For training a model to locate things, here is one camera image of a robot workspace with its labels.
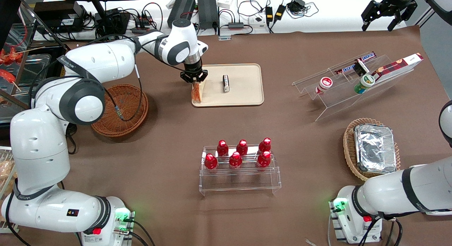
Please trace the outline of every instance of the clear acrylic rack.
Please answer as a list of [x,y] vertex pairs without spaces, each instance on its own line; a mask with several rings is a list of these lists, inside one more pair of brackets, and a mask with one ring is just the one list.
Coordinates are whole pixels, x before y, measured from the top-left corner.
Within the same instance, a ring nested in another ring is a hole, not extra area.
[[[395,76],[384,78],[381,77],[378,82],[371,88],[369,88],[363,94],[357,94],[355,92],[355,85],[360,81],[360,77],[356,74],[355,71],[351,70],[346,72],[345,74],[336,74],[335,71],[340,69],[344,69],[355,63],[355,60],[361,58],[365,55],[370,54],[370,52],[364,53],[360,56],[352,58],[350,60],[344,61],[343,63],[339,63],[335,66],[332,66],[324,71],[321,71],[317,74],[313,74],[304,79],[300,79],[292,83],[297,87],[298,91],[301,94],[308,94],[312,100],[319,98],[325,109],[318,116],[315,121],[328,117],[332,114],[336,114],[339,111],[347,109],[350,106],[353,106],[355,103],[365,100],[375,94],[381,93],[395,84],[397,84],[407,73],[413,71],[414,69],[407,70]],[[365,62],[370,72],[377,70],[380,67],[383,67],[387,64],[392,63],[388,56],[378,56],[377,58],[372,58]],[[330,77],[333,80],[333,86],[320,93],[315,93],[315,87],[319,84],[319,81],[322,77]]]
[[[202,151],[199,169],[199,192],[205,196],[209,191],[225,190],[272,190],[281,188],[281,175],[275,155],[271,151],[271,163],[268,167],[257,168],[258,145],[248,145],[247,155],[243,155],[242,165],[238,169],[229,168],[229,156],[236,151],[229,147],[228,156],[218,156],[216,146],[205,146]],[[218,159],[218,167],[209,170],[204,165],[206,154],[211,153]]]

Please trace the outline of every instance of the aluminum foil container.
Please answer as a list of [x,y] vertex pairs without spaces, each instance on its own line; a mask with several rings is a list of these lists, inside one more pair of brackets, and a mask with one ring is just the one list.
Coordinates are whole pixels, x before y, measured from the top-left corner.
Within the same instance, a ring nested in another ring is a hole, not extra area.
[[357,165],[361,171],[387,174],[397,170],[391,128],[360,124],[355,127],[355,144]]

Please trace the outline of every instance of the small bottle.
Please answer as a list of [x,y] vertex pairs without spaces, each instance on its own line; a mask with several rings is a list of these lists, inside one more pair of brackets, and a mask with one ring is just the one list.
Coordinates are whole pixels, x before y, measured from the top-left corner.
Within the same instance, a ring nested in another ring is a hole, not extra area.
[[237,151],[229,157],[229,168],[237,169],[242,165],[242,156]]
[[219,140],[218,146],[216,147],[216,152],[218,153],[218,156],[226,156],[229,154],[229,147],[226,144],[226,141]]
[[248,144],[246,143],[246,140],[244,140],[244,139],[240,140],[239,144],[237,145],[236,151],[240,155],[247,155],[247,153],[248,153]]
[[264,151],[263,153],[259,154],[259,157],[257,158],[256,167],[268,167],[270,165],[270,162],[272,162],[270,152]]
[[319,85],[315,87],[315,93],[319,94],[328,90],[333,85],[333,80],[329,77],[322,77],[319,81]]
[[357,85],[355,85],[355,92],[357,94],[363,94],[368,88],[371,88],[373,84],[375,84],[375,78],[372,75],[365,74],[361,77]]
[[270,138],[264,138],[259,144],[259,152],[270,151],[272,140]]
[[218,166],[218,160],[216,159],[215,156],[213,156],[213,154],[208,153],[208,154],[206,154],[204,166],[206,166],[207,169],[209,169],[209,170],[216,169],[216,167]]

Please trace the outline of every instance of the red emergency button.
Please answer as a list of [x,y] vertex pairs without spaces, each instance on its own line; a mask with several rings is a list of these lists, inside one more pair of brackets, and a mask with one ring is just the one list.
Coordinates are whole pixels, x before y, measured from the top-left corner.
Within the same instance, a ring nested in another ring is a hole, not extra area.
[[102,232],[102,230],[100,228],[98,228],[98,227],[93,229],[93,234],[95,234],[95,235],[100,235],[100,232]]
[[370,216],[364,216],[363,217],[364,222],[371,222],[372,221],[372,217]]

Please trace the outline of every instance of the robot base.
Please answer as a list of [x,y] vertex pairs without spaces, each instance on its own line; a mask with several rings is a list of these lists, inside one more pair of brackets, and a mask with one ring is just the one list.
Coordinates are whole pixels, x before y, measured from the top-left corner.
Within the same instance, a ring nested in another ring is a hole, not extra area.
[[108,201],[111,204],[111,213],[110,218],[108,219],[107,224],[99,235],[87,235],[82,233],[82,243],[83,246],[122,246],[123,241],[129,242],[129,236],[123,236],[113,233],[115,227],[120,228],[129,228],[128,222],[118,221],[118,218],[132,218],[133,213],[130,212],[121,201],[121,199],[117,197],[107,197]]
[[[334,231],[338,241],[346,241],[349,244],[359,243],[365,235],[371,222],[364,222],[355,210],[352,204],[352,191],[354,186],[345,186],[339,193],[337,198],[329,202],[331,217],[333,220]],[[373,228],[369,231],[366,242],[380,241],[382,220],[378,220]]]

